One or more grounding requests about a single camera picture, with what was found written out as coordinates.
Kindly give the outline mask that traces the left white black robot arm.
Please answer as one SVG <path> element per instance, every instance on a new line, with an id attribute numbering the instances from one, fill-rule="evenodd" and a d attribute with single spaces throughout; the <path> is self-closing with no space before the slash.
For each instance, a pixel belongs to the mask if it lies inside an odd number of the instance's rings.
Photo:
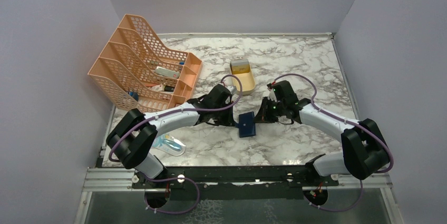
<path id="1" fill-rule="evenodd" d="M 111 149 L 111 161 L 126 169 L 135 169 L 145 175 L 152 187 L 165 183 L 166 174 L 160 160 L 150 153 L 155 139 L 165 133 L 218 119 L 230 112 L 230 99 L 235 86 L 218 84 L 206 95 L 189 99 L 185 103 L 160 112 L 128 111 L 106 139 Z"/>

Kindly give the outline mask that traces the dark blue card holder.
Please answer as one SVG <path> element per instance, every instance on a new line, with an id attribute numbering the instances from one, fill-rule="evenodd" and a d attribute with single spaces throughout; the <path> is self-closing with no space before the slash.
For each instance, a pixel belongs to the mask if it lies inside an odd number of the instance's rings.
<path id="1" fill-rule="evenodd" d="M 253 111 L 240 114 L 238 119 L 239 137 L 247 138 L 256 135 L 255 114 Z"/>

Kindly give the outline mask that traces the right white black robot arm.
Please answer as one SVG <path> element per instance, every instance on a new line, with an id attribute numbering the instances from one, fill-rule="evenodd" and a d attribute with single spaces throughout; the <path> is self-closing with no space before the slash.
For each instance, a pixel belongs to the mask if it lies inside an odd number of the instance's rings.
<path id="1" fill-rule="evenodd" d="M 270 94 L 262 99 L 255 123 L 276 123 L 284 116 L 292 123 L 312 126 L 342 145 L 341 152 L 319 155 L 305 164 L 308 184 L 316 186 L 333 174 L 350 174 L 364 180 L 391 164 L 384 138 L 373 120 L 341 119 L 318 109 L 310 99 L 299 99 L 288 81 L 270 83 L 268 88 Z"/>

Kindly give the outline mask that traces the beige oval tray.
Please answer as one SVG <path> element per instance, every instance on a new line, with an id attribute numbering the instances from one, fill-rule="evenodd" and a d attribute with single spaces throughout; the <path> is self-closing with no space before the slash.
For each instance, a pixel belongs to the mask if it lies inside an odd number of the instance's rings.
<path id="1" fill-rule="evenodd" d="M 252 94 L 252 92 L 255 90 L 256 83 L 253 72 L 251 70 L 251 66 L 250 66 L 250 72 L 244 74 L 236 74 L 234 76 L 236 76 L 241 82 L 242 95 Z"/>

